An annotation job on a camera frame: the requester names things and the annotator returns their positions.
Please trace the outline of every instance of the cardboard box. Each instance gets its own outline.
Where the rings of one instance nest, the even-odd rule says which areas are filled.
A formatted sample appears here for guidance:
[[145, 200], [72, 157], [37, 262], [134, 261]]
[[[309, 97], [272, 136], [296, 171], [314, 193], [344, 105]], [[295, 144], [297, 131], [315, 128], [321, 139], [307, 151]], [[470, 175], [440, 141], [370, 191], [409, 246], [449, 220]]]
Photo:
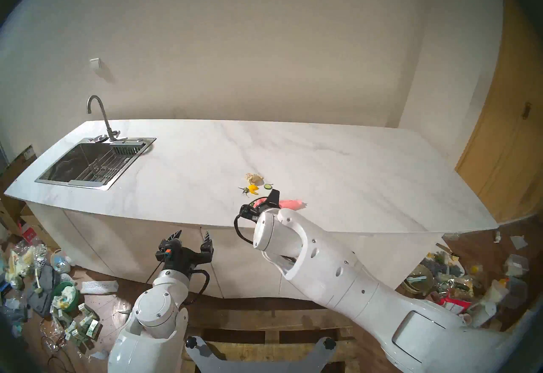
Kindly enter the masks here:
[[21, 218], [23, 221], [32, 227], [38, 238], [45, 243], [47, 247], [53, 248], [53, 249], [60, 249], [60, 246], [56, 243], [56, 241], [49, 235], [49, 233], [44, 229], [44, 227], [40, 224], [36, 216], [32, 213], [28, 205], [25, 205], [23, 210], [21, 211]]
[[25, 203], [24, 201], [4, 195], [4, 192], [34, 161], [36, 161], [36, 154], [34, 154], [31, 145], [20, 153], [6, 167], [4, 172], [0, 174], [0, 222], [2, 222], [10, 233], [18, 236], [21, 235], [21, 232], [19, 231], [17, 222]]

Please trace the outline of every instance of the wooden pallet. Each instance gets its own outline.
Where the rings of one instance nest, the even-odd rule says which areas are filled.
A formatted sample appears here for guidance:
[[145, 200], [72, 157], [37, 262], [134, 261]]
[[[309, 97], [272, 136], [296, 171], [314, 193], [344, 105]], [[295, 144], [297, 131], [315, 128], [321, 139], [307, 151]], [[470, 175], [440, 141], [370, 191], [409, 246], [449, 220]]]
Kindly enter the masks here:
[[[328, 309], [312, 310], [214, 310], [191, 307], [187, 336], [205, 335], [205, 330], [264, 331], [264, 344], [207, 341], [208, 345], [233, 361], [284, 361], [303, 359], [315, 343], [282, 344], [281, 331], [336, 330], [337, 349], [333, 362], [344, 362], [346, 373], [360, 372], [352, 322]], [[194, 373], [195, 364], [183, 350], [182, 373]]]

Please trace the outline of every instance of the metal stand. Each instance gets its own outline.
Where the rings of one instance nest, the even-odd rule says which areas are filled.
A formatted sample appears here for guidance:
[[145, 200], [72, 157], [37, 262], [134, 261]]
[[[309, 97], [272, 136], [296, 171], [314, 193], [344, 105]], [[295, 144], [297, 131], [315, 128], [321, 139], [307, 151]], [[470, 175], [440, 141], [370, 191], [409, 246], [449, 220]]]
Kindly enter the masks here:
[[200, 337], [188, 337], [186, 350], [202, 373], [315, 373], [323, 370], [336, 351], [332, 338], [321, 338], [299, 361], [236, 362], [218, 359]]

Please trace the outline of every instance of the white wall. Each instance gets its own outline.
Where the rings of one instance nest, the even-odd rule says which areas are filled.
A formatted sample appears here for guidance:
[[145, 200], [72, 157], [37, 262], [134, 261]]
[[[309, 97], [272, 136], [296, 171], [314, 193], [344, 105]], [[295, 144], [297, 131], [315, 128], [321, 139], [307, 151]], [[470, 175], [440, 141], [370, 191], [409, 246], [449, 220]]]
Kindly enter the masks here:
[[423, 44], [400, 119], [452, 167], [469, 140], [494, 75], [503, 0], [429, 0]]
[[385, 126], [424, 16], [425, 0], [24, 0], [0, 33], [0, 142], [42, 153], [99, 118], [91, 94], [110, 118]]

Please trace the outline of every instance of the light switch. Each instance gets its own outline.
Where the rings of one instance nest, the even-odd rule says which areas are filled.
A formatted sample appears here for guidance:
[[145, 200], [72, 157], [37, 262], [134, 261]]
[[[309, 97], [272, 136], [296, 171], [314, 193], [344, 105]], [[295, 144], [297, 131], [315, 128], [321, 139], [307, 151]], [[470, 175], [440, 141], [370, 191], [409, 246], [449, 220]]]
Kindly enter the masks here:
[[90, 63], [91, 63], [91, 69], [93, 71], [98, 71], [102, 67], [102, 63], [100, 61], [100, 58], [91, 59]]

